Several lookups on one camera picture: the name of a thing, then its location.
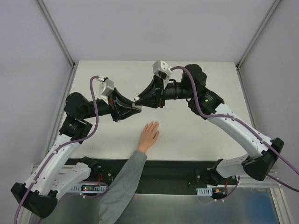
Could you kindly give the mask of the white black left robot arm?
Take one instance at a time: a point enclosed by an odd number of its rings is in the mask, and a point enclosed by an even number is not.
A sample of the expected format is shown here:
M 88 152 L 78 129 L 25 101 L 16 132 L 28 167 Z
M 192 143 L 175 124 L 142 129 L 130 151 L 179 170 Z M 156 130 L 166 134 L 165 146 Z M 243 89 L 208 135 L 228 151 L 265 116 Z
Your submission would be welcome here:
M 95 133 L 97 126 L 87 122 L 110 114 L 113 121 L 124 120 L 142 111 L 133 101 L 113 89 L 108 101 L 89 101 L 81 93 L 74 92 L 66 98 L 64 111 L 66 118 L 52 149 L 48 152 L 36 171 L 24 183 L 15 183 L 11 192 L 19 205 L 41 219 L 47 218 L 57 206 L 60 198 L 81 181 L 101 180 L 99 164 L 84 157 L 68 173 L 58 178 L 58 173 L 69 157 L 88 136 Z

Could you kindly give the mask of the right aluminium frame post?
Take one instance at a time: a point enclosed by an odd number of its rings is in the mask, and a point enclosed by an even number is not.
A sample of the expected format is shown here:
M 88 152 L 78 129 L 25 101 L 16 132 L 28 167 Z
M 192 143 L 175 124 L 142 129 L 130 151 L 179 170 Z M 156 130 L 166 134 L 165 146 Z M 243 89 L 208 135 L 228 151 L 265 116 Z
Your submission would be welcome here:
M 266 27 L 270 23 L 273 15 L 277 11 L 278 7 L 281 5 L 282 0 L 274 0 L 268 9 L 266 15 L 262 19 L 261 23 L 259 24 L 258 28 L 256 29 L 254 35 L 252 36 L 249 44 L 247 45 L 244 53 L 242 54 L 240 60 L 236 64 L 236 70 L 239 71 L 243 64 L 245 63 L 246 59 L 248 58 L 249 54 L 253 50 L 254 46 L 258 42 L 259 38 L 262 36 L 263 32 L 265 31 Z

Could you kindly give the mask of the aluminium frame post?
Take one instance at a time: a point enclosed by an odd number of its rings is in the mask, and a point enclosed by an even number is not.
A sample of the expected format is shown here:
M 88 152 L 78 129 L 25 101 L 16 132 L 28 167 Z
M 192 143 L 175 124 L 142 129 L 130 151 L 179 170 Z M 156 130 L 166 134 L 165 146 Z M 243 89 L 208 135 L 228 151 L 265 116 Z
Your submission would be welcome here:
M 262 19 L 261 23 L 259 24 L 258 28 L 256 29 L 254 35 L 252 36 L 249 44 L 247 45 L 244 53 L 242 54 L 240 60 L 236 64 L 236 70 L 239 71 L 243 64 L 245 63 L 246 59 L 248 58 L 249 54 L 253 50 L 254 46 L 258 42 L 259 38 L 262 36 L 263 32 L 265 31 L 266 27 L 270 23 L 273 15 L 277 11 L 278 7 L 281 5 L 282 0 L 274 0 L 268 9 L 266 15 Z
M 70 67 L 73 69 L 76 66 L 76 62 L 73 60 L 69 50 L 67 49 L 67 46 L 60 35 L 60 32 L 43 0 L 35 0 L 35 3 L 37 4 L 39 10 L 41 11 L 42 16 L 44 17 L 55 41 L 57 42 L 60 50 L 62 51 L 65 59 L 67 60 Z

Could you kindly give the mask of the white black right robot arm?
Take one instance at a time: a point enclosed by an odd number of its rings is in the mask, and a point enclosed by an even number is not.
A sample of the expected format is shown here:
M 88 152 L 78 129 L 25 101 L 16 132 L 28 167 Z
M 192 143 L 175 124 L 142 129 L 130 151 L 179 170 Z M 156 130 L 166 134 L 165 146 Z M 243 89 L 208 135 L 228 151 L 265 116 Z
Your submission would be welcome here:
M 135 105 L 163 108 L 166 100 L 185 99 L 193 113 L 218 126 L 247 152 L 233 159 L 219 159 L 200 174 L 202 182 L 217 186 L 236 175 L 248 175 L 257 181 L 266 178 L 284 146 L 280 138 L 271 139 L 240 119 L 220 96 L 206 88 L 207 75 L 199 65 L 180 66 L 180 82 L 171 78 L 177 67 L 156 61 L 152 68 L 154 76 L 135 97 Z

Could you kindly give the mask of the left aluminium frame post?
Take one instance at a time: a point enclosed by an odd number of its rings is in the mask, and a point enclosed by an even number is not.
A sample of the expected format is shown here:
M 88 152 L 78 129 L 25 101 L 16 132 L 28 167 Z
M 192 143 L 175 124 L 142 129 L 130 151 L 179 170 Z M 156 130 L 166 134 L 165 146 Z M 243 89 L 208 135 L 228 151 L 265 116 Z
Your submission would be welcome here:
M 55 41 L 57 42 L 60 50 L 62 51 L 65 59 L 67 60 L 70 67 L 73 69 L 76 66 L 76 62 L 73 60 L 69 50 L 67 49 L 67 46 L 60 35 L 60 32 L 43 0 L 35 0 L 35 3 L 37 4 L 39 10 L 41 11 L 42 16 L 44 17 Z

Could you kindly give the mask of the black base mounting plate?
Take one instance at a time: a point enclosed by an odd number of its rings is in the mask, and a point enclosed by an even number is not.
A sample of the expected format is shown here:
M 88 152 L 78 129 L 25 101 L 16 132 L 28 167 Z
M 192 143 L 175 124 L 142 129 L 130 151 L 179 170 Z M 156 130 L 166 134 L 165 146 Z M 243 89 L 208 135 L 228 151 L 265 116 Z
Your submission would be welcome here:
M 128 172 L 120 171 L 126 159 L 96 159 L 98 168 L 92 172 L 92 180 L 101 180 L 109 187 L 123 178 L 132 182 Z M 137 194 L 195 196 L 198 189 L 209 185 L 202 180 L 202 174 L 214 166 L 215 161 L 157 161 L 147 160 L 140 169 Z

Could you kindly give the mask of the aluminium rail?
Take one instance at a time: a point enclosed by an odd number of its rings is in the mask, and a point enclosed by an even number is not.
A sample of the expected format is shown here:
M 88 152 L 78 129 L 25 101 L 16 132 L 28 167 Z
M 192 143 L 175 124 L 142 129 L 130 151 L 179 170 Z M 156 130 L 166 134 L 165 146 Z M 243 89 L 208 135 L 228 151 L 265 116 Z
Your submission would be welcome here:
M 277 181 L 266 177 L 263 181 L 258 181 L 248 175 L 241 175 L 238 184 L 240 188 L 281 188 L 282 185 Z

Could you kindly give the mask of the grey sleeved forearm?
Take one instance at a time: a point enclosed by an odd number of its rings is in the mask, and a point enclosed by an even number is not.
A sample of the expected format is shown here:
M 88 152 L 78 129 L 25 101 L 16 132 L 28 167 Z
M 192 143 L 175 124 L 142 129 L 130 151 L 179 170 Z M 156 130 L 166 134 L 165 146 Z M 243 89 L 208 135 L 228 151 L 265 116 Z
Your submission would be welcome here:
M 114 224 L 135 195 L 143 167 L 145 153 L 135 150 L 99 202 L 99 223 Z

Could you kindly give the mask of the mannequin hand with nails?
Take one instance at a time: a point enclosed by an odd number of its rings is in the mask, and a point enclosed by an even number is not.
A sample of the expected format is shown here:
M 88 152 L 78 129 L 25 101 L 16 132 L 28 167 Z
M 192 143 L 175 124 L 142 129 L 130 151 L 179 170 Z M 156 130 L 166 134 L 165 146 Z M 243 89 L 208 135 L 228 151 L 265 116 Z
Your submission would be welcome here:
M 159 137 L 159 122 L 152 121 L 145 125 L 138 144 L 137 150 L 146 153 L 157 141 Z

